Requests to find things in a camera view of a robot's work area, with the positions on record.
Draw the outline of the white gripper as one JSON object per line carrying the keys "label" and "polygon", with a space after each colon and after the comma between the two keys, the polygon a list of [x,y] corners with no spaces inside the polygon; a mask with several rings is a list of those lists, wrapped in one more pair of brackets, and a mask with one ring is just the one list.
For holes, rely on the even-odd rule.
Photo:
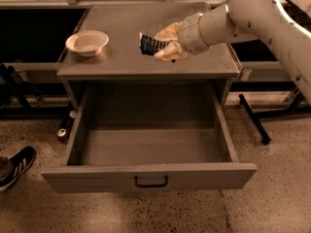
{"label": "white gripper", "polygon": [[203,41],[200,32],[202,13],[186,17],[182,23],[174,22],[155,34],[159,41],[177,41],[169,43],[163,50],[154,54],[154,58],[161,61],[182,59],[191,54],[200,54],[210,49]]}

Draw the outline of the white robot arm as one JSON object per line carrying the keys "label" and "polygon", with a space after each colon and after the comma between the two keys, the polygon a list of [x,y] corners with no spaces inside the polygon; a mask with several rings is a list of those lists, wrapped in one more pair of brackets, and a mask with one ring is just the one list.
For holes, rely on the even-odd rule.
{"label": "white robot arm", "polygon": [[279,0],[227,0],[206,13],[196,13],[159,31],[168,45],[159,60],[199,54],[221,43],[262,41],[311,103],[311,33],[293,21]]}

